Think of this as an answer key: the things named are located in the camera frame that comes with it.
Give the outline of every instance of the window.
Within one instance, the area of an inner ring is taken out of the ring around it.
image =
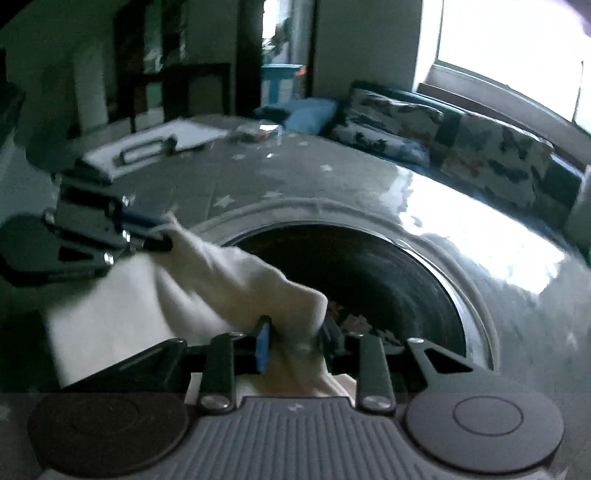
[[[275,35],[277,18],[279,17],[279,0],[265,0],[262,15],[262,37],[269,40]]]
[[[589,40],[589,50],[591,51],[591,38]],[[591,134],[591,60],[586,60],[583,66],[581,93],[574,121],[588,134]]]
[[[591,39],[563,3],[444,0],[438,60],[591,130]]]

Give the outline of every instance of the white cloth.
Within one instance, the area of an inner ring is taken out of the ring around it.
[[[238,248],[209,244],[174,226],[167,253],[139,253],[70,304],[48,313],[60,382],[67,385],[168,338],[205,345],[221,333],[249,332],[261,315],[279,334],[263,375],[238,377],[244,395],[351,396],[355,382],[330,375],[316,348],[327,299]],[[200,375],[187,403],[196,398]]]

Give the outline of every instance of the windowsill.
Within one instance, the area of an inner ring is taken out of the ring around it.
[[[560,151],[566,153],[565,157],[570,158],[564,159],[577,168],[584,169],[585,165],[591,164],[591,135],[515,92],[437,64],[431,67],[424,83],[485,105],[506,117],[504,121],[508,123],[521,124],[552,142],[557,154],[560,155]]]

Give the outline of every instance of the round black pad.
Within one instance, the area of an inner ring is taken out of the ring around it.
[[[189,426],[170,393],[61,393],[39,403],[29,438],[41,463],[84,477],[143,469],[174,449]]]
[[[487,475],[545,464],[564,433],[558,408],[539,393],[425,390],[408,406],[406,428],[436,460]]]

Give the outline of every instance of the blue pillow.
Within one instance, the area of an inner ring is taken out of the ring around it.
[[[259,107],[254,114],[255,118],[276,122],[286,130],[320,135],[335,117],[338,107],[336,100],[311,97]]]

